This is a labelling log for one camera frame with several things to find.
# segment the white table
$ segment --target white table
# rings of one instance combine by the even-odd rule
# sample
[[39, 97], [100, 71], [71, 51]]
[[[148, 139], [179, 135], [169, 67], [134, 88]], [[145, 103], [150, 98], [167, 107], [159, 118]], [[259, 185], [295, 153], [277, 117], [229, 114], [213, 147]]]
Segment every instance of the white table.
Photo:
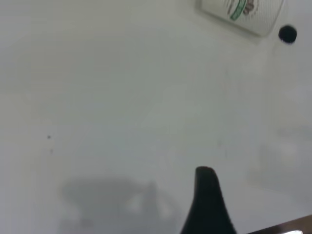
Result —
[[201, 165], [238, 233], [312, 214], [311, 11], [257, 39], [189, 0], [2, 1], [0, 233], [177, 234]]

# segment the white cup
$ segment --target white cup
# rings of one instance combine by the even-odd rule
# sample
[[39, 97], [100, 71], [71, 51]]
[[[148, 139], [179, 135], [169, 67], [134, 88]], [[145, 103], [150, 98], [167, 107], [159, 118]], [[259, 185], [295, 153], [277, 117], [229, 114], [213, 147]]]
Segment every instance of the white cup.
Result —
[[201, 9], [257, 35], [273, 28], [284, 0], [201, 0]]

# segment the black object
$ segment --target black object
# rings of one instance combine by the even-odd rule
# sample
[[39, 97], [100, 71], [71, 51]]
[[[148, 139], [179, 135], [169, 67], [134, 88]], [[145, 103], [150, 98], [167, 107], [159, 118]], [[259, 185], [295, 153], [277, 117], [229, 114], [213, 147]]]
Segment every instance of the black object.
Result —
[[297, 30], [290, 25], [286, 25], [279, 30], [278, 37], [287, 44], [293, 44], [297, 38]]
[[236, 234], [212, 168], [196, 169], [194, 199], [181, 234]]

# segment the green label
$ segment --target green label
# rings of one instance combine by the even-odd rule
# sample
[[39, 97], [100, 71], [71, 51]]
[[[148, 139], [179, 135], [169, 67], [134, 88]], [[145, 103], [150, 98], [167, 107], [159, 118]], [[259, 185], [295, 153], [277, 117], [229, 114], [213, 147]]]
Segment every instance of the green label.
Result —
[[247, 0], [239, 0], [235, 11], [231, 15], [231, 20], [235, 21], [238, 19], [238, 17], [242, 14], [242, 12], [245, 8], [246, 2], [247, 2]]

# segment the black dot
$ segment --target black dot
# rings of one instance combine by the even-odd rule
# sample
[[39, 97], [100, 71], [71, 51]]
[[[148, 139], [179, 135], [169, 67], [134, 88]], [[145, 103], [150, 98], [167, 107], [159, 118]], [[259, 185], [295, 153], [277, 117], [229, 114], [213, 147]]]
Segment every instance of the black dot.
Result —
[[297, 38], [297, 30], [290, 25], [286, 25], [279, 30], [278, 37], [287, 44], [293, 44]]

